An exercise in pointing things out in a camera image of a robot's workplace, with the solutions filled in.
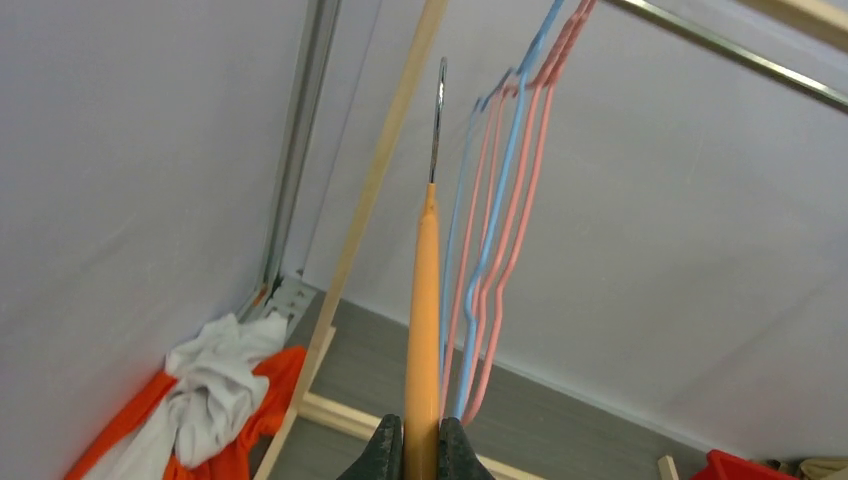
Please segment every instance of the orange handle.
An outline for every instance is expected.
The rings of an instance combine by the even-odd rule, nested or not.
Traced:
[[[404,480],[434,480],[439,440],[439,215],[427,185],[418,220],[406,357]]]

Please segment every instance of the gray floor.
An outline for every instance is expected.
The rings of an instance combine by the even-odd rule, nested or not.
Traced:
[[[313,301],[295,343],[308,343],[322,299]],[[312,391],[376,416],[401,413],[406,328],[344,302],[335,325]],[[674,456],[681,478],[705,464],[703,452],[499,368],[467,433],[478,454],[551,480],[656,480],[656,460],[665,454]],[[335,479],[363,446],[299,419],[271,478]]]

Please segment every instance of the red container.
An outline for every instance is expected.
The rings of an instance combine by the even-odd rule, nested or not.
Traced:
[[[707,468],[695,474],[692,480],[791,480],[794,478],[734,457],[729,453],[713,450],[707,454]]]

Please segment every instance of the white cloth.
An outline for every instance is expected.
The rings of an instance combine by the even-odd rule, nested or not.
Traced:
[[[177,379],[173,390],[86,480],[161,480],[172,451],[194,468],[223,450],[262,404],[268,379],[252,370],[283,348],[287,327],[276,312],[244,325],[232,314],[204,325],[165,358],[165,372]]]

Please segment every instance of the orange cloth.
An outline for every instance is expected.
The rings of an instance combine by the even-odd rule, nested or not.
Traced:
[[[193,470],[180,465],[177,458],[171,455],[163,480],[249,480],[248,453],[260,435],[273,435],[283,424],[283,417],[305,357],[304,348],[293,347],[270,356],[257,365],[253,373],[268,377],[268,393],[265,394],[259,409],[247,420],[238,437],[221,453]],[[84,478],[106,452],[147,420],[176,382],[176,379],[164,372],[157,373],[109,422],[68,472],[65,480]]]

